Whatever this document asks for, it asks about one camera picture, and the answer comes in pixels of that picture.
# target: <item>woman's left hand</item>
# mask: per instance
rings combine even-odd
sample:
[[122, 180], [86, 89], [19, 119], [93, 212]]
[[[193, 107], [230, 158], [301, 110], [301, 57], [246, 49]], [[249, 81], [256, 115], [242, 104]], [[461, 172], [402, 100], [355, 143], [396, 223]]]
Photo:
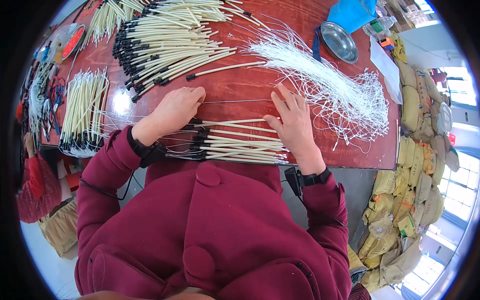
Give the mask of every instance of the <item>woman's left hand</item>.
[[132, 128], [132, 137], [145, 146], [181, 129], [197, 114], [205, 100], [203, 87], [183, 87], [166, 94], [156, 109]]

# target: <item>maroon coat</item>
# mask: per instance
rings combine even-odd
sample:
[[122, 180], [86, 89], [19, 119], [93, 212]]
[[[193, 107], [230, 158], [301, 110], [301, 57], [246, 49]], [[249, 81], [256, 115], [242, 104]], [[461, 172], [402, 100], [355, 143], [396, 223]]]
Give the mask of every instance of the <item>maroon coat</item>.
[[[115, 193], [140, 159], [116, 131], [83, 180]], [[342, 299], [350, 293], [344, 189], [303, 189], [309, 229], [292, 221], [276, 166], [162, 160], [120, 210], [80, 185], [75, 281], [80, 294], [111, 290], [163, 299], [193, 286], [219, 300]]]

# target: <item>white paper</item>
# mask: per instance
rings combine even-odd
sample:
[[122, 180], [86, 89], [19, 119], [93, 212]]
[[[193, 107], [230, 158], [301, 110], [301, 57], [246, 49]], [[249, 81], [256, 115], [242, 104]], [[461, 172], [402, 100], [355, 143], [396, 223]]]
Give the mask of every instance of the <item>white paper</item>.
[[370, 60], [385, 77], [385, 87], [392, 100], [397, 104], [403, 104], [400, 71], [373, 37], [370, 37]]

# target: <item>stacked sacks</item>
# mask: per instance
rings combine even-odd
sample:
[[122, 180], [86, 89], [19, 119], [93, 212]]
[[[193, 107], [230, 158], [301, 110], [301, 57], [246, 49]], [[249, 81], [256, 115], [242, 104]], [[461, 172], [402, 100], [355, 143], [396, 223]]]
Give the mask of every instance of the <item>stacked sacks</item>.
[[361, 283], [371, 293], [401, 283], [417, 266], [421, 234], [444, 210], [438, 191], [447, 165], [459, 168], [445, 131], [451, 127], [450, 99], [438, 92], [426, 70], [394, 58], [403, 85], [402, 127], [396, 171], [379, 170], [363, 214], [369, 235], [359, 251], [368, 268]]

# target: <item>white string bundle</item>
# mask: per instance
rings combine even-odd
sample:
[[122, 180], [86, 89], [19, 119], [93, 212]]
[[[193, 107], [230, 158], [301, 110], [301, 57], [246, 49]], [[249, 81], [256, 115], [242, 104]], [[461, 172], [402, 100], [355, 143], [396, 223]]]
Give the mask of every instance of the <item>white string bundle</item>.
[[315, 128], [333, 130], [347, 145], [354, 138], [373, 142], [377, 136], [387, 134], [388, 101], [378, 74], [365, 72], [352, 78], [332, 63], [317, 61], [300, 36], [281, 23], [275, 25], [282, 29], [254, 29], [259, 39], [250, 39], [242, 52], [265, 59], [266, 63], [257, 67], [280, 72], [292, 82], [314, 106], [315, 119], [322, 118], [328, 125], [320, 128], [314, 119]]
[[107, 68], [80, 70], [68, 83], [67, 111], [60, 134], [59, 150], [77, 158], [92, 157], [102, 147], [101, 117], [105, 109], [110, 82]]
[[40, 120], [42, 119], [42, 107], [45, 102], [48, 74], [51, 70], [52, 64], [49, 62], [39, 63], [28, 90], [28, 122], [30, 132], [34, 137], [35, 149], [40, 148]]

